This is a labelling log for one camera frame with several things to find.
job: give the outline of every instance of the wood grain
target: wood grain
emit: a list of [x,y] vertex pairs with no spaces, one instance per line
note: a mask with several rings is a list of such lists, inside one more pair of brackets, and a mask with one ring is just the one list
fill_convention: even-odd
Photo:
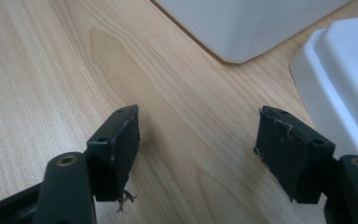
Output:
[[99,223],[324,223],[290,203],[254,154],[262,105],[309,125],[288,64],[310,34],[358,17],[354,0],[243,64],[217,61],[149,1],[0,0],[0,200],[83,151],[138,104],[135,203],[96,203]]

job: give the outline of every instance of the table surface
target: table surface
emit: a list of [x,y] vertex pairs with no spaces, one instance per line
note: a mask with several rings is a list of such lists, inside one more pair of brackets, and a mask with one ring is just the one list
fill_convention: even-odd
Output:
[[324,200],[290,203],[254,154],[258,108],[312,126],[288,66],[354,0],[243,64],[222,63],[149,1],[0,0],[0,200],[40,182],[116,109],[140,106],[127,189],[99,223],[324,223]]

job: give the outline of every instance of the white object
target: white object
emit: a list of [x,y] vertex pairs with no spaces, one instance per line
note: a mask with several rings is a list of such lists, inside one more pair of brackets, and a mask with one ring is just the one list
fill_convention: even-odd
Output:
[[358,155],[358,18],[316,31],[290,70],[317,130],[336,158]]
[[243,63],[350,0],[155,0],[205,47]]

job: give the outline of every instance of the wooden table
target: wooden table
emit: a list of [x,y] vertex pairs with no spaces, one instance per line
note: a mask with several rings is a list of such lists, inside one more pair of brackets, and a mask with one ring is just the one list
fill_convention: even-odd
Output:
[[217,61],[149,1],[0,0],[0,200],[116,109],[140,106],[141,147],[124,213],[99,223],[324,223],[290,203],[254,154],[262,105],[312,125],[288,64],[310,34],[358,17],[358,0],[243,64]]

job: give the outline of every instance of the white plastic lid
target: white plastic lid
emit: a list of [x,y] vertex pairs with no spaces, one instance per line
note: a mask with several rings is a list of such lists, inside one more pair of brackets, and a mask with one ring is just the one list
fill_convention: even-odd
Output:
[[358,18],[315,32],[290,69],[318,131],[336,157],[358,155]]

